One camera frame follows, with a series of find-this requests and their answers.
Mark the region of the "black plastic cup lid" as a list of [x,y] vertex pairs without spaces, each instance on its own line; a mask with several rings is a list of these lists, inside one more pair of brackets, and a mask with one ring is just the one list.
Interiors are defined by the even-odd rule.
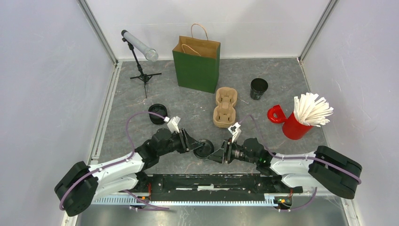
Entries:
[[204,148],[202,150],[200,150],[199,152],[193,151],[193,153],[199,153],[199,154],[205,154],[205,155],[214,153],[215,148],[214,148],[213,143],[208,139],[205,139],[205,140],[206,141],[205,141]]

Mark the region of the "black paper coffee cup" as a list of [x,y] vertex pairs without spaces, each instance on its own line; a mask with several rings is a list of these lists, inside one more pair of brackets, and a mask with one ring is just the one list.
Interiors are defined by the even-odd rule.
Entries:
[[194,155],[201,160],[207,161],[209,160],[211,154],[205,155],[205,154],[194,153]]

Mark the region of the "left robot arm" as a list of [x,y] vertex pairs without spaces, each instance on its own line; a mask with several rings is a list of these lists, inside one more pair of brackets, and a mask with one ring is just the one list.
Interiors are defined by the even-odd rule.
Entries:
[[86,210],[92,201],[112,193],[131,189],[142,192],[148,186],[144,171],[157,164],[161,156],[174,151],[200,151],[205,143],[205,139],[192,138],[185,129],[159,129],[134,153],[95,165],[77,162],[54,188],[59,208],[72,217]]

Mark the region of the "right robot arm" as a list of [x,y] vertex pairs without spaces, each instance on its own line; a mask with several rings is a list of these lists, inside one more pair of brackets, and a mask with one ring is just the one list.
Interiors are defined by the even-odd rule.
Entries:
[[271,184],[277,192],[289,187],[323,187],[351,200],[361,183],[362,166],[325,145],[309,153],[284,155],[268,151],[257,138],[248,138],[242,145],[225,140],[207,159],[218,163],[253,163],[261,174],[273,177]]

